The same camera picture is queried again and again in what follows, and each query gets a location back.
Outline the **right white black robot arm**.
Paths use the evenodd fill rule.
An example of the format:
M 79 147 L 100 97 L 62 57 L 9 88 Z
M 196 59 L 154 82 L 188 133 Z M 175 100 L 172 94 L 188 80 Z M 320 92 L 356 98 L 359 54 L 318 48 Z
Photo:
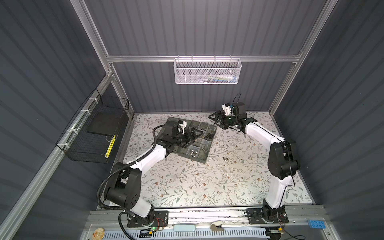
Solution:
M 268 169 L 272 175 L 264 205 L 268 210 L 284 206 L 285 191 L 295 186 L 294 175 L 300 169 L 296 158 L 296 143 L 280 137 L 248 117 L 244 103 L 224 104 L 222 109 L 209 115 L 209 119 L 223 130 L 236 129 L 261 143 L 269 150 Z

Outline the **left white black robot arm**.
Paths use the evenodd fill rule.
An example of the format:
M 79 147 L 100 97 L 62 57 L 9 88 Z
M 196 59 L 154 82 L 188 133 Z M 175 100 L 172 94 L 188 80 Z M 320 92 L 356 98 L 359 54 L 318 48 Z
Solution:
M 204 135 L 186 121 L 168 121 L 152 131 L 150 148 L 132 162 L 116 163 L 97 191 L 98 205 L 104 210 L 122 210 L 152 221 L 154 206 L 141 197 L 142 176 L 178 148 L 185 148 Z

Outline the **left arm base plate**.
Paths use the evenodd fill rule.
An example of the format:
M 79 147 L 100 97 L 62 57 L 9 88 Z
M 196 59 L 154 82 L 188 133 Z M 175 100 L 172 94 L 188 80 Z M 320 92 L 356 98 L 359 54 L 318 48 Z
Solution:
M 128 228 L 141 228 L 141 227 L 167 227 L 169 219 L 169 211 L 150 211 L 149 215 L 145 218 L 139 215 L 128 217 Z

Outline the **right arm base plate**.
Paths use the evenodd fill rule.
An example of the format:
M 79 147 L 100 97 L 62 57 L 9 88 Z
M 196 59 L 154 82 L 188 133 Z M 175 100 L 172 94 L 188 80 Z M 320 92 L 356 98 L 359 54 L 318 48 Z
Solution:
M 269 207 L 246 209 L 245 216 L 250 224 L 287 224 L 289 218 L 285 206 L 277 209 Z

